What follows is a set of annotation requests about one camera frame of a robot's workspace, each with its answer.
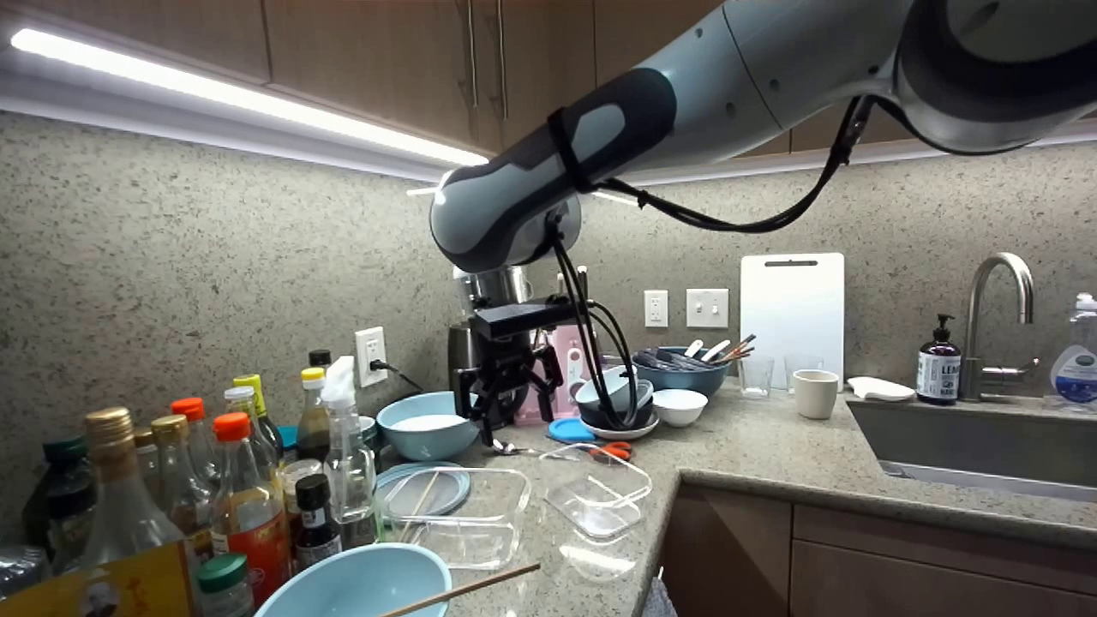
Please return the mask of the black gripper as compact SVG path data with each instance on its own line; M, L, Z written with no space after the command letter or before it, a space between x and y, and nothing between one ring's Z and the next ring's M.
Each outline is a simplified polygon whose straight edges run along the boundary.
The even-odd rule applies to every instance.
M561 383L557 350L538 342L571 318L566 297L476 304L465 318L469 356L454 367L456 416L476 431L485 445L501 445L496 431L517 422L528 387L538 387L546 422L551 420L551 393Z

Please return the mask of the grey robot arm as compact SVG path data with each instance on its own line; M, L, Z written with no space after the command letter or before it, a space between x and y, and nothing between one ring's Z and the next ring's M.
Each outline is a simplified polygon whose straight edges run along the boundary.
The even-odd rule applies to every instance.
M583 193L618 193L631 168L738 159L827 105L842 111L835 166L878 111L937 150L1017 150L1097 111L1097 0L722 0L491 163L449 173L432 240L480 281L456 411L512 422L538 356L526 335L591 324L578 292L528 304L488 287L558 256Z

